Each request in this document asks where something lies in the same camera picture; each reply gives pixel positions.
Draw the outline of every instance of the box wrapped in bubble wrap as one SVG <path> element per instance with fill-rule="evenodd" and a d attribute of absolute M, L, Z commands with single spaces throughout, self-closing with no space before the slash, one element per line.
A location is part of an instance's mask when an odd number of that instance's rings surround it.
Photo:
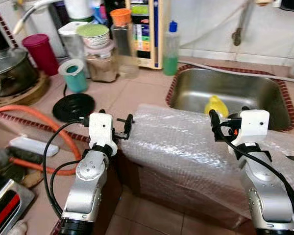
<path fill-rule="evenodd" d="M 250 218 L 236 157 L 215 142 L 208 115 L 140 105 L 121 149 L 140 169 L 141 193 L 198 210 L 227 227 Z M 294 188 L 294 135 L 268 131 L 262 150 Z"/>

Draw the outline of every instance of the black cable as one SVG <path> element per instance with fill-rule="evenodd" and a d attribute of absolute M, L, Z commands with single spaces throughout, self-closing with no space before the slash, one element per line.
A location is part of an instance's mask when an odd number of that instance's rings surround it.
<path fill-rule="evenodd" d="M 67 95 L 66 95 L 67 88 L 68 88 L 68 85 L 65 84 L 65 86 L 64 86 L 64 90 L 63 90 L 63 97 L 66 97 L 66 96 L 67 96 Z"/>
<path fill-rule="evenodd" d="M 57 202 L 57 200 L 56 200 L 56 198 L 55 198 L 55 196 L 54 196 L 54 193 L 53 193 L 53 181 L 54 181 L 55 175 L 57 174 L 57 172 L 58 172 L 61 168 L 65 167 L 65 166 L 67 166 L 67 165 L 72 165 L 72 164 L 75 164 L 75 163 L 79 163 L 80 161 L 81 161 L 81 160 L 76 160 L 76 161 L 72 161 L 72 162 L 64 163 L 64 164 L 58 166 L 58 167 L 54 170 L 54 172 L 52 173 L 52 175 L 51 175 L 51 178 L 50 178 L 50 186 L 49 186 L 50 194 L 51 194 L 51 198 L 52 198 L 52 200 L 53 200 L 55 206 L 57 207 L 57 210 L 58 210 L 59 212 L 61 212 L 61 214 L 62 214 L 62 211 L 63 211 L 63 210 L 62 210 L 62 208 L 60 207 L 59 203 Z"/>
<path fill-rule="evenodd" d="M 45 150 L 44 150 L 44 154 L 43 154 L 43 176 L 44 176 L 44 183 L 45 183 L 45 190 L 47 193 L 47 197 L 49 199 L 49 202 L 54 210 L 54 212 L 56 213 L 56 215 L 61 218 L 61 212 L 58 210 L 57 205 L 54 203 L 50 191 L 49 191 L 49 187 L 48 187 L 48 181 L 47 181 L 47 170 L 46 170 L 46 155 L 47 155 L 47 150 L 49 148 L 49 145 L 51 144 L 51 142 L 53 141 L 53 139 L 59 134 L 60 131 L 62 131 L 64 128 L 66 128 L 67 126 L 74 124 L 74 123 L 80 123 L 80 121 L 71 121 L 68 122 L 66 124 L 64 124 L 63 126 L 61 126 L 52 136 L 51 138 L 48 140 Z"/>
<path fill-rule="evenodd" d="M 221 136 L 221 138 L 231 147 L 233 148 L 235 151 L 239 152 L 240 154 L 244 155 L 245 157 L 249 158 L 249 159 L 252 159 L 253 161 L 259 163 L 260 165 L 263 165 L 264 167 L 266 167 L 268 170 L 270 170 L 273 174 L 275 174 L 284 184 L 285 186 L 285 189 L 286 189 L 286 192 L 288 194 L 288 197 L 291 201 L 291 204 L 292 204 L 292 209 L 293 209 L 293 213 L 294 213 L 294 190 L 293 188 L 291 187 L 291 185 L 289 184 L 289 182 L 285 179 L 285 177 L 280 173 L 278 172 L 276 169 L 274 169 L 271 165 L 267 164 L 266 162 L 264 161 L 261 161 L 260 159 L 248 154 L 248 153 L 245 153 L 243 152 L 242 150 L 240 150 L 239 148 L 237 148 L 234 144 L 232 144 L 230 141 L 227 140 L 227 138 L 224 136 L 224 134 L 222 133 L 222 130 L 221 130 L 221 126 L 225 126 L 226 124 L 225 123 L 221 123 L 221 125 L 219 125 L 217 127 L 217 131 L 219 133 L 219 135 Z"/>

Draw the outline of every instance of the stainless steel sink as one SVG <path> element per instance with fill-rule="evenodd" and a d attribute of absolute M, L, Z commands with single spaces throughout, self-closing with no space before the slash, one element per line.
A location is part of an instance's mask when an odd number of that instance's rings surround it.
<path fill-rule="evenodd" d="M 263 77 L 187 69 L 179 74 L 169 103 L 174 109 L 203 113 L 214 94 L 227 105 L 230 114 L 238 113 L 244 106 L 267 110 L 270 130 L 283 130 L 291 124 L 279 85 Z"/>

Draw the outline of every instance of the cooking pot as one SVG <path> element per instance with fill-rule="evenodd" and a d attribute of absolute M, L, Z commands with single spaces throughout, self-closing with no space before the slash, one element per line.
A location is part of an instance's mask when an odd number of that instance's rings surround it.
<path fill-rule="evenodd" d="M 21 48 L 0 51 L 0 97 L 22 92 L 38 78 L 37 70 Z"/>

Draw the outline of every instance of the orange lid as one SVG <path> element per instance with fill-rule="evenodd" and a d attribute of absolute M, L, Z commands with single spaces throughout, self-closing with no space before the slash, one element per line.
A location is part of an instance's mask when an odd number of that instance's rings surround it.
<path fill-rule="evenodd" d="M 124 26 L 132 22 L 131 10 L 127 8 L 113 10 L 110 15 L 115 26 Z"/>

